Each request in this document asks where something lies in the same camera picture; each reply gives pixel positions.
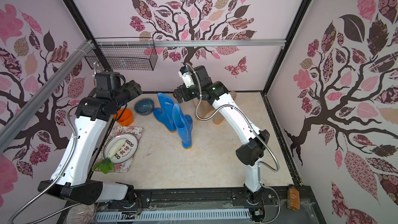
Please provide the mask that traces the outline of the tall beige rain boot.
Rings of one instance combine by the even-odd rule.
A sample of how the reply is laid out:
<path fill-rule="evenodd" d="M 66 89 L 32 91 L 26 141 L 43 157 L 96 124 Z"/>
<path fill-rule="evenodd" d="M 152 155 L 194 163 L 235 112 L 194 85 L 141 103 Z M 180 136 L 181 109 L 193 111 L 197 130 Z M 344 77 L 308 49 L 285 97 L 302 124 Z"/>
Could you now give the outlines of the tall beige rain boot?
<path fill-rule="evenodd" d="M 198 98 L 194 98 L 192 101 L 196 109 L 200 100 Z M 198 116 L 204 119 L 209 113 L 213 113 L 214 110 L 215 109 L 207 101 L 202 100 L 198 108 Z"/>

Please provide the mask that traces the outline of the blue rain boot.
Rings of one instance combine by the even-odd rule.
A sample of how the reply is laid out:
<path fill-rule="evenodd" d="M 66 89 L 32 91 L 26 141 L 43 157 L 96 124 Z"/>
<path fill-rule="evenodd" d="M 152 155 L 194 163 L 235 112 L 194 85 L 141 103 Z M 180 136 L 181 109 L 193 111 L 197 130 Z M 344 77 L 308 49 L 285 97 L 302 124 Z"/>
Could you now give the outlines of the blue rain boot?
<path fill-rule="evenodd" d="M 172 117 L 173 107 L 175 105 L 174 100 L 164 93 L 158 93 L 158 100 L 160 107 L 153 110 L 154 117 L 156 120 L 163 125 L 172 133 L 176 132 L 176 126 Z"/>
<path fill-rule="evenodd" d="M 185 115 L 179 104 L 175 104 L 172 110 L 172 118 L 184 149 L 192 146 L 193 120 L 189 115 Z"/>

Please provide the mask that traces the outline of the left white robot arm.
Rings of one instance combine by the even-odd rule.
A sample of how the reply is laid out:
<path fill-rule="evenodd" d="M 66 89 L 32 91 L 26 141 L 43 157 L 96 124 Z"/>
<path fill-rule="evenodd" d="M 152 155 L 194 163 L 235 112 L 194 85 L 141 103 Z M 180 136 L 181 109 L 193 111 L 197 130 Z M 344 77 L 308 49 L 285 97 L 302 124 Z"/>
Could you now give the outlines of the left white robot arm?
<path fill-rule="evenodd" d="M 107 123 L 118 110 L 142 94 L 134 80 L 127 82 L 118 72 L 100 72 L 95 75 L 96 87 L 83 98 L 76 109 L 76 119 L 66 119 L 72 136 L 60 165 L 50 180 L 39 184 L 39 194 L 20 207 L 9 219 L 12 224 L 28 206 L 47 194 L 72 203 L 84 204 L 119 201 L 128 207 L 136 202 L 134 187 L 120 183 L 104 183 L 88 179 L 94 161 L 94 150 Z"/>

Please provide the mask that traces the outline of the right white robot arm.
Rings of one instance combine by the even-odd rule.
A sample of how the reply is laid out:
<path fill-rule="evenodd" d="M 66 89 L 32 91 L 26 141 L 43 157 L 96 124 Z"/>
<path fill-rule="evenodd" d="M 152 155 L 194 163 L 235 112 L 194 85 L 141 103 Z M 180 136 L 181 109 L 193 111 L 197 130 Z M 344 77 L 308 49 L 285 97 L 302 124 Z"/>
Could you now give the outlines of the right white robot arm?
<path fill-rule="evenodd" d="M 261 166 L 279 172 L 280 164 L 268 146 L 270 134 L 260 130 L 242 112 L 230 91 L 222 82 L 212 82 L 204 66 L 192 67 L 186 63 L 178 72 L 183 84 L 174 90 L 178 103 L 198 99 L 195 116 L 208 121 L 220 113 L 237 134 L 241 147 L 236 150 L 239 161 L 245 165 L 244 194 L 247 202 L 256 205 L 261 201 L 265 186 L 261 179 Z"/>

